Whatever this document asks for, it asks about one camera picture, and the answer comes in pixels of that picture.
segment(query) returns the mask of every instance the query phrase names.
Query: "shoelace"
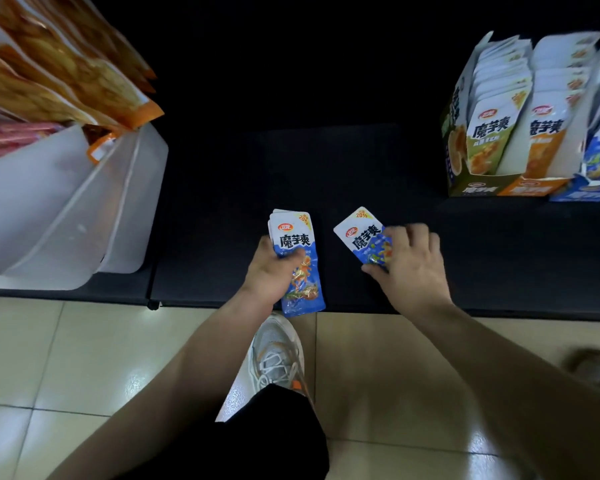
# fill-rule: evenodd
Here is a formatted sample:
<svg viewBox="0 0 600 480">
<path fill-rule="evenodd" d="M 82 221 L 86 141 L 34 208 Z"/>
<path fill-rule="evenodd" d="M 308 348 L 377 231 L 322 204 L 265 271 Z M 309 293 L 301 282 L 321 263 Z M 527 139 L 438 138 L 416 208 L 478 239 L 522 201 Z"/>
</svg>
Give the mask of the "shoelace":
<svg viewBox="0 0 600 480">
<path fill-rule="evenodd" d="M 265 367 L 266 362 L 275 358 L 278 359 L 277 363 Z M 256 377 L 256 374 L 252 372 L 253 377 L 258 381 L 259 389 L 263 389 L 269 384 L 280 384 L 282 382 L 286 383 L 285 386 L 291 384 L 291 378 L 293 378 L 297 373 L 298 364 L 297 362 L 294 362 L 291 364 L 291 367 L 288 367 L 283 362 L 282 356 L 277 352 L 268 352 L 268 354 L 264 356 L 259 364 L 259 369 L 262 372 L 262 375 L 260 377 Z M 271 379 L 268 374 L 276 369 L 284 370 L 284 374 L 282 374 L 278 379 Z"/>
</svg>

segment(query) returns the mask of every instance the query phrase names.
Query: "person's left arm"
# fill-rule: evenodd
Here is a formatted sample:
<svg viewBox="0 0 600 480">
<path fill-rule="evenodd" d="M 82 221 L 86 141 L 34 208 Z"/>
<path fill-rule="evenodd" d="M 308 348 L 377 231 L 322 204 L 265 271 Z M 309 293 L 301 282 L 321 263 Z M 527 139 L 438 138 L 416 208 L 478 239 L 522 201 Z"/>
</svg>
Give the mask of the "person's left arm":
<svg viewBox="0 0 600 480">
<path fill-rule="evenodd" d="M 199 420 L 213 421 L 251 339 L 287 291 L 304 250 L 278 258 L 263 237 L 244 284 L 198 327 L 165 368 L 48 480 L 106 480 L 150 460 Z"/>
</svg>

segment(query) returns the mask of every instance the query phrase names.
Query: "black pants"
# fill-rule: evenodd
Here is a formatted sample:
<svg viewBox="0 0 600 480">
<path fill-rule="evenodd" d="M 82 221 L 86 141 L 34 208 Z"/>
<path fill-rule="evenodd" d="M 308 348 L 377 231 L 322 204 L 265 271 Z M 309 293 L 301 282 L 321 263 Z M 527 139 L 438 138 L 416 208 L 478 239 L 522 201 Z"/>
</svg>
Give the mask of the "black pants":
<svg viewBox="0 0 600 480">
<path fill-rule="evenodd" d="M 229 421 L 192 425 L 162 453 L 119 479 L 261 478 L 323 480 L 327 439 L 309 400 L 269 385 Z"/>
</svg>

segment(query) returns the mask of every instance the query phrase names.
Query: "red logo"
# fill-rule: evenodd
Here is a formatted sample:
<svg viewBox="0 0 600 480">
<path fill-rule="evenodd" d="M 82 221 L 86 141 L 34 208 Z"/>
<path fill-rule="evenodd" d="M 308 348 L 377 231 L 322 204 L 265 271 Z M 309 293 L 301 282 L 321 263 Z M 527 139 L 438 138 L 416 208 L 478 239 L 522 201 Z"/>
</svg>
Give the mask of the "red logo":
<svg viewBox="0 0 600 480">
<path fill-rule="evenodd" d="M 543 104 L 542 106 L 537 106 L 534 108 L 534 114 L 538 116 L 544 116 L 545 114 L 549 114 L 553 111 L 553 106 L 549 104 Z"/>
<path fill-rule="evenodd" d="M 480 113 L 480 116 L 478 116 L 478 118 L 480 118 L 481 120 L 490 118 L 492 116 L 495 116 L 496 113 L 498 112 L 497 109 L 487 109 L 487 111 L 483 111 Z"/>
</svg>

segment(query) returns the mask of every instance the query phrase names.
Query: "forearm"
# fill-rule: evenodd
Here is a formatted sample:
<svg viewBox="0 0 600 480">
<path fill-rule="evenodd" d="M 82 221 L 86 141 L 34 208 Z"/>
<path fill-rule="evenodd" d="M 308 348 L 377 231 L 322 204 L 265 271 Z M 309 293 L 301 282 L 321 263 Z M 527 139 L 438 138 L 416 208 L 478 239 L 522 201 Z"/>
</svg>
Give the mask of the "forearm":
<svg viewBox="0 0 600 480">
<path fill-rule="evenodd" d="M 600 393 L 451 305 L 408 315 L 544 480 L 600 478 Z"/>
<path fill-rule="evenodd" d="M 49 479 L 110 479 L 154 457 L 192 422 L 213 421 L 270 313 L 270 305 L 239 291 Z"/>
</svg>

